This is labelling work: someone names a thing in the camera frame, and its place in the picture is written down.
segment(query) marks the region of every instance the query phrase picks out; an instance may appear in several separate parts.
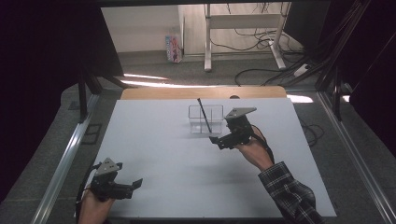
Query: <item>metal rod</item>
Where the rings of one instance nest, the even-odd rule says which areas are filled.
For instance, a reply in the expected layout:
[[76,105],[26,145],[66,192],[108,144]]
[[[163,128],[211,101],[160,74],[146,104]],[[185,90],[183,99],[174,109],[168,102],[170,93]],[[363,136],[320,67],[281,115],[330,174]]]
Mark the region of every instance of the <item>metal rod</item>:
[[207,125],[207,129],[209,130],[210,133],[212,133],[212,129],[210,128],[209,122],[207,121],[206,113],[204,111],[204,107],[202,106],[201,99],[198,98],[197,101],[199,103],[199,106],[201,107],[202,114],[204,115],[204,119],[205,119],[205,122],[206,122],[206,125]]

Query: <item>gray floor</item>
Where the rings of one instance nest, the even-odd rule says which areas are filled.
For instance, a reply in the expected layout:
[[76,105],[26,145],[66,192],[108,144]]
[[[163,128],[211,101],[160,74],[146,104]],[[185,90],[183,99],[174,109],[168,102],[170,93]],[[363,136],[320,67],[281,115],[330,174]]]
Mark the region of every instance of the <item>gray floor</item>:
[[[120,60],[125,73],[167,77],[169,78],[167,82],[183,85],[234,85],[234,76],[244,69],[276,68],[274,60],[266,54],[251,58],[246,55],[218,55],[213,63],[213,72],[209,74],[204,72],[204,63],[199,57],[186,58],[183,63],[178,64],[165,62],[163,56],[157,53],[139,55],[139,60],[134,55],[122,54]],[[248,74],[241,77],[240,81],[245,85],[257,85],[271,76],[272,73],[264,72]],[[311,91],[315,80],[315,77],[311,77],[288,89],[288,93],[310,97],[313,100],[310,104],[295,103],[296,113],[306,124],[319,125],[325,132],[311,150],[337,214],[337,217],[327,218],[327,223],[385,223],[323,106],[319,103],[317,94]],[[97,131],[101,125],[100,132],[97,136],[86,134],[84,137],[83,144],[78,149],[78,154],[50,213],[48,223],[75,223],[74,203],[79,184],[99,150],[114,104],[120,98],[122,91],[103,79],[101,83],[105,90],[100,95],[88,130],[88,132]],[[46,137],[14,188],[0,205],[0,223],[29,223],[32,220],[71,134],[77,126],[79,112],[70,108],[70,105],[77,101],[76,86],[64,92],[62,105]],[[350,104],[343,102],[341,112],[343,123],[361,155],[391,203],[396,204],[395,158]],[[309,141],[313,136],[307,133],[306,137]],[[126,220],[114,222],[128,223]]]

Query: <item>plaid shirt sleeve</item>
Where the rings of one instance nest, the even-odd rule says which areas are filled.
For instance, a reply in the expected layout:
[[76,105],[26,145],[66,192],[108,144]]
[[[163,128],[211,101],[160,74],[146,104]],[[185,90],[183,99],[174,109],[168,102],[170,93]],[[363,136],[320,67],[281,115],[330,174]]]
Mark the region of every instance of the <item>plaid shirt sleeve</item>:
[[315,210],[314,192],[295,180],[283,161],[261,172],[259,178],[288,223],[324,223]]

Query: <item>white table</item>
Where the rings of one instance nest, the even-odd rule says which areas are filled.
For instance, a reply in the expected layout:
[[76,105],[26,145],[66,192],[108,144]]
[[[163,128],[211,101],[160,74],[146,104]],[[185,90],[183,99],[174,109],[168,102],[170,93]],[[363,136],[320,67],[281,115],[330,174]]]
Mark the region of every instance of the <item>white table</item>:
[[[304,138],[291,101],[270,99],[202,99],[204,105],[257,107],[247,114],[294,177],[309,186],[317,210],[334,217],[318,167]],[[119,100],[96,162],[106,157],[123,162],[116,182],[143,178],[131,200],[114,203],[110,216],[126,218],[281,217],[266,192],[259,170],[237,149],[219,150],[205,134],[190,133],[189,105],[196,100]],[[223,133],[228,134],[226,122]]]

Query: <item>human hand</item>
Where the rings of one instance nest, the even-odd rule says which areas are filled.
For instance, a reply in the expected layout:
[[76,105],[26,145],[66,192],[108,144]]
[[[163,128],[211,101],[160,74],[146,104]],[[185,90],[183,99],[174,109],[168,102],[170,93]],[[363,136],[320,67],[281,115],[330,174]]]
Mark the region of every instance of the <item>human hand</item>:
[[[256,126],[252,125],[252,129],[256,135],[258,135],[264,141],[266,141],[265,137],[262,135],[262,133]],[[242,153],[242,155],[244,155],[244,157],[251,164],[253,164],[257,168],[259,168],[260,171],[264,171],[274,165],[274,163],[270,159],[270,156],[269,156],[267,150],[254,137],[251,137],[250,141],[247,144],[244,144],[244,145],[238,144],[234,147],[239,149],[239,151]]]
[[81,210],[79,212],[78,224],[102,224],[105,222],[111,206],[115,199],[108,199],[105,202],[99,199],[86,189],[82,198]]

